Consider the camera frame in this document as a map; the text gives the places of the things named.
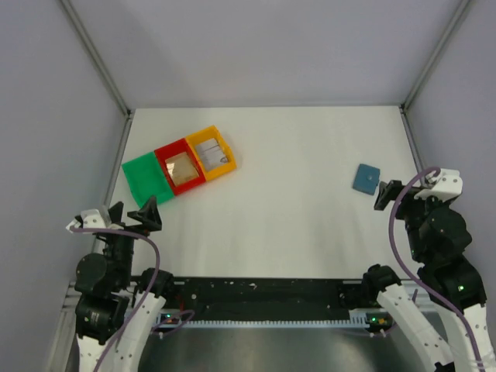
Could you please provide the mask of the blue leather card holder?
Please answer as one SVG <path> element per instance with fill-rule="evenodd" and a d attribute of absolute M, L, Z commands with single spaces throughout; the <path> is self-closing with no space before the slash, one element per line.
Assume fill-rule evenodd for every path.
<path fill-rule="evenodd" d="M 359 164 L 352 189 L 366 195 L 374 195 L 379 184 L 381 170 L 368 164 Z"/>

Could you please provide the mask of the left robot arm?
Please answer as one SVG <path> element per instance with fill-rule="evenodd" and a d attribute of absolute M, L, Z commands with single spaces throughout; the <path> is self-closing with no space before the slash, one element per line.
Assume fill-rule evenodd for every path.
<path fill-rule="evenodd" d="M 150 241 L 162 229 L 156 197 L 128 212 L 135 224 L 122 221 L 123 203 L 89 209 L 67 226 L 71 233 L 92 234 L 105 247 L 77 264 L 74 289 L 80 371 L 136 371 L 160 310 L 175 300 L 174 276 L 158 265 L 132 275 L 134 243 Z"/>

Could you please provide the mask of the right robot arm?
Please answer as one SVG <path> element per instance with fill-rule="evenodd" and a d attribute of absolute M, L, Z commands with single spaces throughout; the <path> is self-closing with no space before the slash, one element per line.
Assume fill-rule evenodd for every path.
<path fill-rule="evenodd" d="M 390 202 L 396 206 L 393 218 L 404 222 L 412 259 L 421 264 L 416 283 L 427 291 L 446 336 L 435 330 L 388 266 L 376 264 L 368 269 L 362 298 L 389 313 L 425 371 L 495 369 L 483 281 L 464 256 L 472 236 L 461 214 L 450 207 L 462 189 L 459 173 L 444 170 L 410 189 L 400 181 L 381 182 L 374 204 L 376 210 Z"/>

